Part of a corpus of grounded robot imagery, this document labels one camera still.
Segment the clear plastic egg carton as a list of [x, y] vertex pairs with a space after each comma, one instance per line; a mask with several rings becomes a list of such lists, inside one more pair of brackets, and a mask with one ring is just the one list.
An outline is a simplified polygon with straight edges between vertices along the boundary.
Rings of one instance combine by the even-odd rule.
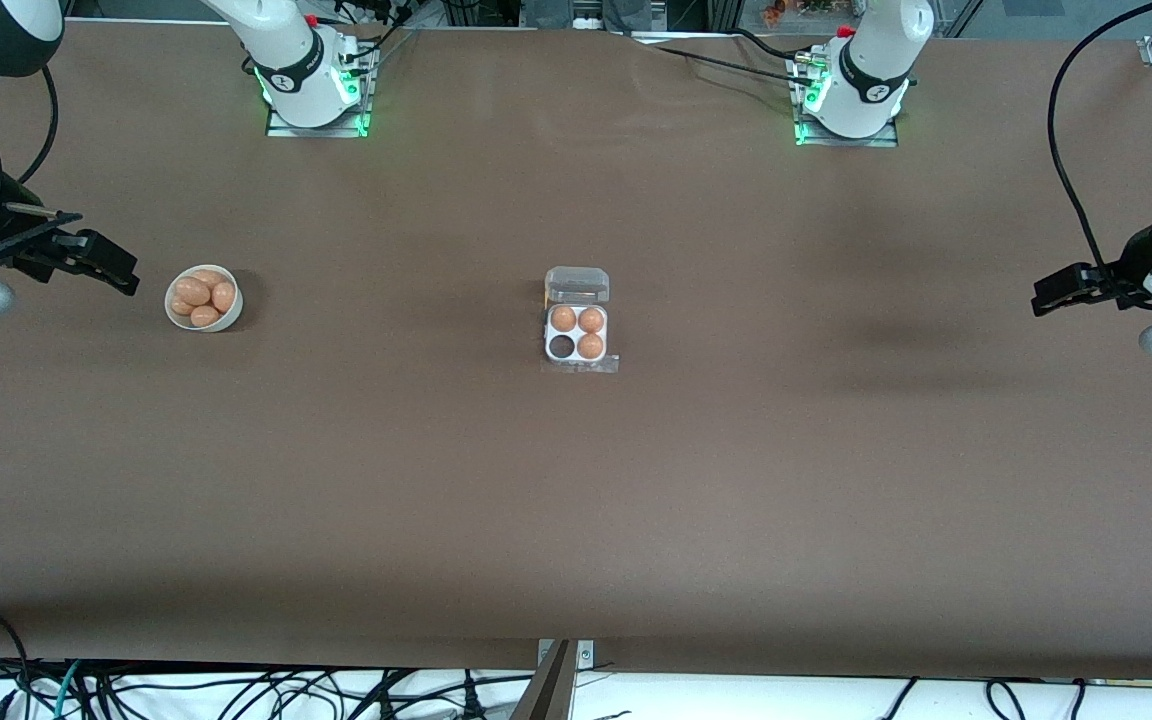
[[[543, 353], [550, 364], [562, 372], [593, 372], [612, 374], [620, 370], [620, 356], [611, 351], [611, 314], [605, 305], [611, 301], [611, 276], [594, 266], [553, 266], [544, 278]], [[553, 306], [573, 306], [577, 314], [585, 306], [600, 306], [607, 323], [600, 336], [605, 354], [598, 361], [582, 361], [576, 346], [582, 334], [579, 324], [568, 333], [550, 327]]]

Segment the white round bowl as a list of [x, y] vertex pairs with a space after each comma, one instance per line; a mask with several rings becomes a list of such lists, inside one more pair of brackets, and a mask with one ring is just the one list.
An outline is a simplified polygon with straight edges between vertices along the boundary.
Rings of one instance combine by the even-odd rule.
[[[230, 282], [232, 285], [236, 286], [237, 290], [237, 300], [236, 302], [234, 302], [234, 305], [232, 306], [229, 313], [221, 314], [221, 318], [218, 320], [218, 323], [210, 325], [210, 327], [200, 329], [192, 327], [191, 323], [189, 323], [188, 316], [172, 314], [169, 309], [169, 302], [172, 301], [173, 296], [172, 287], [174, 286], [175, 282], [179, 281], [179, 278], [189, 275], [189, 273], [191, 273], [192, 270], [196, 268], [209, 268], [209, 270], [215, 270], [215, 272], [223, 273], [225, 275], [227, 275], [227, 282]], [[238, 287], [238, 281], [236, 275], [230, 273], [229, 270], [225, 270], [223, 266], [212, 265], [212, 264], [192, 266], [192, 268], [188, 268], [184, 270], [184, 272], [179, 273], [177, 278], [174, 278], [173, 281], [169, 283], [169, 286], [166, 287], [162, 301], [164, 311], [166, 316], [168, 316], [170, 323], [180, 329], [195, 333], [218, 333], [229, 329], [234, 323], [237, 323], [238, 316], [242, 314], [243, 305], [244, 305], [244, 297], [242, 295], [241, 287]]]

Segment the large table cover sheet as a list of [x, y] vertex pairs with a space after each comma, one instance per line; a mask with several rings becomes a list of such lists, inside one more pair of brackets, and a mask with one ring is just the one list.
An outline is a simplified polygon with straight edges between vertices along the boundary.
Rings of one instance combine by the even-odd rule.
[[[33, 655], [1152, 676], [1149, 314], [1085, 256], [1061, 41], [932, 41], [896, 149], [589, 31], [381, 65], [366, 138], [270, 138], [227, 26], [77, 22], [41, 199], [132, 297], [6, 274], [0, 615]], [[223, 266], [223, 332], [166, 287]], [[611, 276], [617, 373], [543, 353]]]

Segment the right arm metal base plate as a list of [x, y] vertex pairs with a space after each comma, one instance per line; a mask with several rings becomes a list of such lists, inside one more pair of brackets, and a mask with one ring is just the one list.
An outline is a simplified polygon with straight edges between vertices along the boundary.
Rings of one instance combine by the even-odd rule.
[[306, 81], [298, 94], [280, 94], [262, 83], [270, 137], [366, 137], [378, 81], [379, 51], [364, 44], [361, 58], [340, 55]]

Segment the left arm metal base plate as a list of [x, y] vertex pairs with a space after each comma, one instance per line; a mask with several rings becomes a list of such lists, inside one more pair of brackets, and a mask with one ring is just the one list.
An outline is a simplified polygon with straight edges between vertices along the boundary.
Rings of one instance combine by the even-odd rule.
[[820, 145], [836, 147], [893, 149], [899, 145], [896, 118], [901, 105], [896, 103], [888, 111], [886, 123], [878, 132], [867, 137], [851, 138], [833, 132], [823, 120], [809, 113], [809, 106], [818, 104], [829, 88], [827, 60], [823, 55], [797, 51], [794, 58], [783, 61], [785, 69], [794, 82], [788, 83], [791, 97], [795, 142], [797, 145]]

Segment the metal bracket with dark post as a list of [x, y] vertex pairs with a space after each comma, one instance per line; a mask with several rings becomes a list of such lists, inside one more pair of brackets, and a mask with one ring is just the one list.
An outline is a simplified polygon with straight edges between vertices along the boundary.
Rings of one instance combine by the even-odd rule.
[[577, 675], [593, 667], [593, 639], [539, 641], [538, 670], [509, 720], [571, 720]]

